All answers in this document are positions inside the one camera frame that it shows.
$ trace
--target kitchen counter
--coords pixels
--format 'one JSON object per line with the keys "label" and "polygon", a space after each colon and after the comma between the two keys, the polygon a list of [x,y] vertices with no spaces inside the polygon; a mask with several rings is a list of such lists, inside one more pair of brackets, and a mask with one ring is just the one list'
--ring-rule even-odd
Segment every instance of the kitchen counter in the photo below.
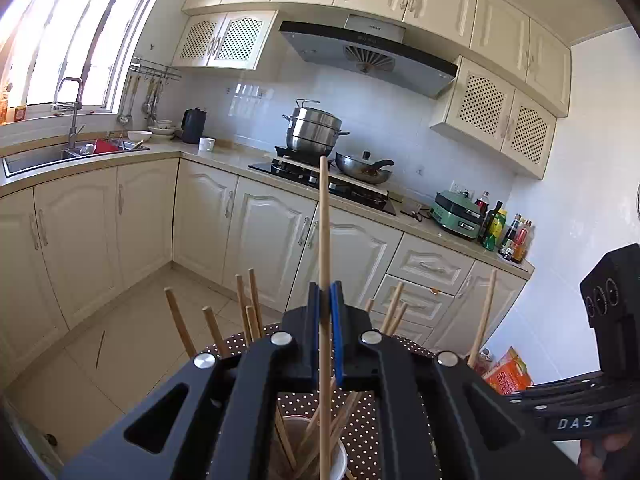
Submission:
{"label": "kitchen counter", "polygon": [[[266,152],[262,150],[237,145],[234,149],[216,146],[213,152],[201,152],[198,150],[196,144],[185,144],[177,139],[163,140],[157,138],[153,138],[146,144],[146,147],[148,147],[149,150],[142,152],[110,153],[90,158],[69,160],[37,170],[27,171],[9,178],[4,176],[3,171],[0,173],[0,198],[21,189],[48,182],[49,180],[83,173],[85,171],[100,170],[102,168],[132,164],[134,162],[145,162],[148,160],[159,160],[162,158],[185,158],[313,200],[319,199],[317,189],[277,178],[267,173],[251,170],[248,167],[249,164],[265,162],[267,160]],[[526,260],[524,260],[520,266],[511,264],[498,256],[497,253],[485,250],[476,242],[465,240],[464,238],[444,231],[430,219],[424,219],[422,222],[418,222],[416,219],[402,214],[399,204],[396,204],[398,214],[392,216],[332,195],[330,195],[329,202],[333,207],[343,209],[344,211],[354,213],[364,218],[369,218],[417,236],[418,238],[423,238],[424,240],[466,254],[466,256],[470,256],[471,258],[480,260],[515,276],[519,276],[524,280],[529,280],[534,271],[534,267]]]}

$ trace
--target window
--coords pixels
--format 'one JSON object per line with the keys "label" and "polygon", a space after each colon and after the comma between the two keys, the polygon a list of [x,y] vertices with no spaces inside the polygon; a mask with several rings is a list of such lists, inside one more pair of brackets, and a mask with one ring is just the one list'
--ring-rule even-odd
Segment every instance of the window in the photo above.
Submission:
{"label": "window", "polygon": [[82,104],[111,111],[130,43],[154,0],[14,0],[0,19],[2,84],[12,83],[9,106],[73,101],[82,78]]}

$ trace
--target green bottle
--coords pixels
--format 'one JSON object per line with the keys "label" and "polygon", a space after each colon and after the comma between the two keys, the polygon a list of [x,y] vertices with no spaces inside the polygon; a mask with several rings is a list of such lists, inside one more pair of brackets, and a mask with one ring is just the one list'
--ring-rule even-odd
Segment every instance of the green bottle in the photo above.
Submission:
{"label": "green bottle", "polygon": [[507,221],[507,211],[506,209],[500,209],[498,213],[494,216],[494,219],[491,222],[491,225],[486,229],[486,238],[482,243],[482,246],[488,250],[493,251],[495,249],[495,244],[500,238],[502,234],[502,229],[504,228],[504,224]]}

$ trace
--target range hood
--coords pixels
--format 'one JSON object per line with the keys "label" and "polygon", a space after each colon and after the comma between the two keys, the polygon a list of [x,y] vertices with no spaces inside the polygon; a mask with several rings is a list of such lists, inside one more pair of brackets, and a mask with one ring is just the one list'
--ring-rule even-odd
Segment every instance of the range hood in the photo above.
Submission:
{"label": "range hood", "polygon": [[366,74],[431,98],[458,70],[449,61],[400,43],[402,27],[370,18],[350,16],[345,28],[282,22],[280,32],[305,61]]}

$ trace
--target metal screw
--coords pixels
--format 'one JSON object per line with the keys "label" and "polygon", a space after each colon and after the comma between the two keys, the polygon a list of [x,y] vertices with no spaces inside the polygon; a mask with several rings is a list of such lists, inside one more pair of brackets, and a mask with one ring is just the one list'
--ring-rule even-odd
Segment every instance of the metal screw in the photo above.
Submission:
{"label": "metal screw", "polygon": [[360,336],[360,339],[363,343],[368,345],[377,345],[380,341],[382,341],[382,334],[380,332],[376,332],[375,330],[367,330],[363,332]]}
{"label": "metal screw", "polygon": [[271,336],[271,342],[277,346],[286,346],[291,343],[292,340],[293,338],[289,332],[276,332]]}
{"label": "metal screw", "polygon": [[453,352],[449,352],[448,350],[440,352],[437,359],[442,366],[448,367],[455,366],[458,364],[458,361],[460,361],[460,358],[457,355],[455,355]]}
{"label": "metal screw", "polygon": [[208,352],[203,352],[202,354],[198,354],[193,358],[193,364],[203,370],[205,368],[211,368],[214,364],[216,364],[216,357],[215,355]]}

